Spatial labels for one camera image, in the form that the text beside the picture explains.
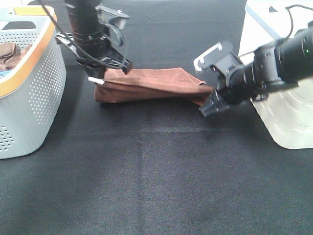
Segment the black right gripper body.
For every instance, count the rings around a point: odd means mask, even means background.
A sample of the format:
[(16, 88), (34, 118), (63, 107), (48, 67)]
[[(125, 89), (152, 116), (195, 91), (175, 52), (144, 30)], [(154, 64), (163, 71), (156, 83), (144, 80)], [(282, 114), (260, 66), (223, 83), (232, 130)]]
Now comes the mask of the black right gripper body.
[(218, 94), (218, 91), (215, 90), (204, 102), (204, 104), (199, 107), (199, 111), (204, 117), (208, 117), (209, 115), (223, 112), (229, 108), (230, 105), (228, 105)]

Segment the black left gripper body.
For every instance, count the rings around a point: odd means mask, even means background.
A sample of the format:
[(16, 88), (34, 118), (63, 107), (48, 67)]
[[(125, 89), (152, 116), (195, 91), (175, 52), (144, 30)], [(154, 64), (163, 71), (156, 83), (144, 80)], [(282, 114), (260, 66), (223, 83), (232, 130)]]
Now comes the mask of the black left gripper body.
[(75, 43), (72, 34), (57, 34), (55, 39), (75, 55), (76, 62), (83, 67), (89, 78), (104, 79), (108, 69), (122, 70), (127, 74), (133, 68), (132, 62), (106, 39), (100, 40), (100, 43), (91, 43), (90, 47)]

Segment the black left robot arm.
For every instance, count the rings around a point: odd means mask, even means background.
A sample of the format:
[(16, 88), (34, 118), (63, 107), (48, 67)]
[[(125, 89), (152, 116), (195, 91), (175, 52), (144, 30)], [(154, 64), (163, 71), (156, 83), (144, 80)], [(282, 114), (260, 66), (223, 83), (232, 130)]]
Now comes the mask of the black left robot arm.
[(107, 69), (127, 74), (132, 63), (117, 47), (125, 44), (121, 30), (129, 15), (104, 6), (99, 0), (67, 0), (71, 33), (60, 31), (57, 42), (65, 45), (89, 77), (104, 79)]

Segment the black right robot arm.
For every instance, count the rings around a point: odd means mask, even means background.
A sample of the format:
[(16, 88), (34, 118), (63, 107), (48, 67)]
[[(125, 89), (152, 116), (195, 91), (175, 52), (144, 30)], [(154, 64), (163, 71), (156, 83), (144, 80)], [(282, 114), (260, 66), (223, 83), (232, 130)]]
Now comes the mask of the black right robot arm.
[(278, 39), (254, 50), (245, 65), (233, 53), (232, 43), (217, 43), (194, 60), (195, 70), (216, 73), (218, 85), (200, 106), (207, 117), (246, 100), (263, 101), (270, 93), (298, 87), (313, 75), (313, 29), (299, 30), (293, 38)]

